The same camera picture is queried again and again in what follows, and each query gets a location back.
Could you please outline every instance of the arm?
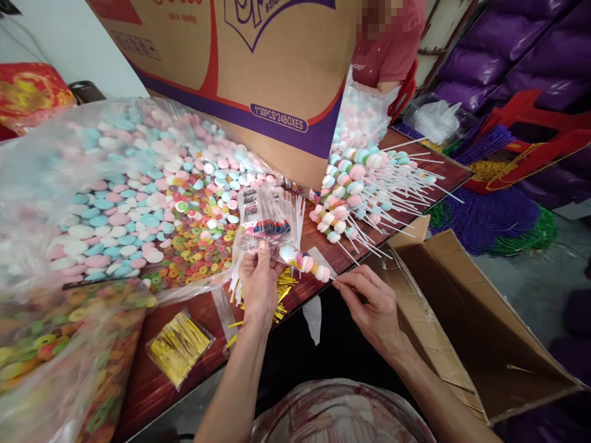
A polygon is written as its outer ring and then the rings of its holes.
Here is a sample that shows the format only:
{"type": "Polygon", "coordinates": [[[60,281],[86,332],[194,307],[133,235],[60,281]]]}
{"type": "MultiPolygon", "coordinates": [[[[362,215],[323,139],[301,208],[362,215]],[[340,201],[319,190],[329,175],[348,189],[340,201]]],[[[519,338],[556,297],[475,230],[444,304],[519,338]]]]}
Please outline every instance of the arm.
{"type": "Polygon", "coordinates": [[[392,366],[442,443],[501,443],[435,375],[398,327],[396,294],[368,266],[340,275],[333,283],[368,342],[392,366]],[[368,303],[363,304],[358,294],[368,303]]]}
{"type": "Polygon", "coordinates": [[[244,324],[195,443],[248,442],[251,438],[260,371],[277,310],[277,278],[284,266],[270,259],[267,242],[258,256],[246,254],[238,274],[244,290],[244,324]]]}

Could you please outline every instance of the pink shirt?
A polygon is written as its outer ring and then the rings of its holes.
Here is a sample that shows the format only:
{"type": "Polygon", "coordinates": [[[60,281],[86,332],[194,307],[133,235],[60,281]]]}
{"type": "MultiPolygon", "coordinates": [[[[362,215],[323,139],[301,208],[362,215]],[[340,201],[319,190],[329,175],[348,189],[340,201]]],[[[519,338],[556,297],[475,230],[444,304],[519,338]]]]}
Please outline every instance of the pink shirt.
{"type": "Polygon", "coordinates": [[[353,80],[369,87],[404,80],[417,58],[426,21],[424,0],[403,0],[386,33],[375,40],[357,40],[353,80]]]}

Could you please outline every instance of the red plastic chair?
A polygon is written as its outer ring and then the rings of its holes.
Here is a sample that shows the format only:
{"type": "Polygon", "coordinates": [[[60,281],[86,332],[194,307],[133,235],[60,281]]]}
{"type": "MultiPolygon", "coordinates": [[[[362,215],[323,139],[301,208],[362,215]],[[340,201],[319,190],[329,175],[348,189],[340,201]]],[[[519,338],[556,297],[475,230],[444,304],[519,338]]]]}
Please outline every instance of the red plastic chair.
{"type": "Polygon", "coordinates": [[[388,115],[392,117],[392,120],[390,121],[391,125],[394,124],[394,120],[400,115],[406,105],[408,105],[408,102],[411,101],[414,92],[417,90],[417,82],[415,81],[414,76],[417,73],[418,67],[419,62],[415,59],[406,78],[400,85],[400,91],[398,91],[396,100],[394,100],[388,108],[388,115]]]}
{"type": "Polygon", "coordinates": [[[541,90],[519,91],[503,108],[494,108],[480,128],[476,141],[499,124],[511,129],[518,122],[553,129],[557,134],[546,143],[515,140],[508,144],[505,146],[507,151],[520,154],[514,161],[514,168],[490,182],[469,180],[465,187],[479,194],[508,188],[591,143],[591,112],[568,115],[537,109],[534,104],[541,94],[541,90]]]}

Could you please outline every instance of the white plastic bag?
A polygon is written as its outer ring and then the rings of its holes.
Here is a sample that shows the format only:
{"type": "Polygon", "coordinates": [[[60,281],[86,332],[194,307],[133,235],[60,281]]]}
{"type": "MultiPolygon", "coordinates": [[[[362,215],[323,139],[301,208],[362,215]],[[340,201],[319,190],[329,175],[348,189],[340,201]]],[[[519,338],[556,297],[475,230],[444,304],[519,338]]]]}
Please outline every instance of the white plastic bag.
{"type": "Polygon", "coordinates": [[[436,145],[442,145],[460,127],[456,111],[461,103],[449,106],[445,100],[421,106],[414,115],[413,128],[436,145]]]}

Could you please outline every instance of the wooden table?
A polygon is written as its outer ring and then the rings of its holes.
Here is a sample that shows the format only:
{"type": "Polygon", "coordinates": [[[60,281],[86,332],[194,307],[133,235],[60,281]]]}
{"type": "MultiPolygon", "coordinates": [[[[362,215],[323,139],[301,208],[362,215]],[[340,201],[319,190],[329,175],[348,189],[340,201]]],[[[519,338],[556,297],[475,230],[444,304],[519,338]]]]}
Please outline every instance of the wooden table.
{"type": "MultiPolygon", "coordinates": [[[[407,142],[409,138],[392,129],[384,137],[380,147],[398,145],[407,142]]],[[[413,143],[404,147],[404,150],[411,153],[432,152],[419,143],[413,143]]],[[[429,159],[444,161],[439,163],[420,163],[419,167],[432,171],[446,177],[445,180],[438,180],[437,184],[448,191],[456,189],[463,184],[472,172],[458,163],[450,160],[438,153],[428,156],[429,159]]],[[[428,196],[436,201],[444,198],[446,195],[441,190],[433,190],[428,196]]],[[[306,217],[304,228],[302,230],[301,249],[308,251],[312,247],[318,248],[337,274],[343,273],[354,264],[344,251],[337,245],[332,245],[326,240],[326,236],[316,229],[316,223],[307,216],[314,208],[311,202],[307,202],[306,217]]],[[[396,218],[410,223],[414,216],[405,213],[396,213],[396,218]]],[[[389,239],[394,233],[383,235],[375,229],[365,225],[363,231],[368,233],[375,240],[376,245],[389,239]]],[[[366,255],[365,249],[360,249],[362,254],[357,254],[348,240],[344,237],[341,241],[343,246],[359,261],[366,255]]],[[[316,280],[311,274],[302,274],[300,283],[296,285],[287,297],[283,300],[283,305],[288,312],[298,308],[302,303],[320,292],[326,284],[316,280]]],[[[243,311],[235,306],[231,310],[236,321],[243,319],[243,311]]],[[[228,357],[229,352],[225,349],[226,338],[222,323],[220,321],[218,310],[214,298],[210,292],[203,293],[187,301],[177,303],[171,306],[159,308],[150,314],[144,322],[142,335],[139,340],[134,364],[129,376],[127,385],[127,394],[121,411],[119,425],[115,432],[113,442],[124,442],[137,434],[141,429],[158,418],[169,407],[185,397],[190,391],[195,389],[202,381],[209,377],[228,357]],[[202,324],[208,331],[216,337],[216,341],[207,351],[206,355],[195,365],[188,378],[182,384],[180,391],[177,391],[148,357],[145,347],[162,327],[168,323],[181,309],[187,307],[193,319],[202,324]]]]}

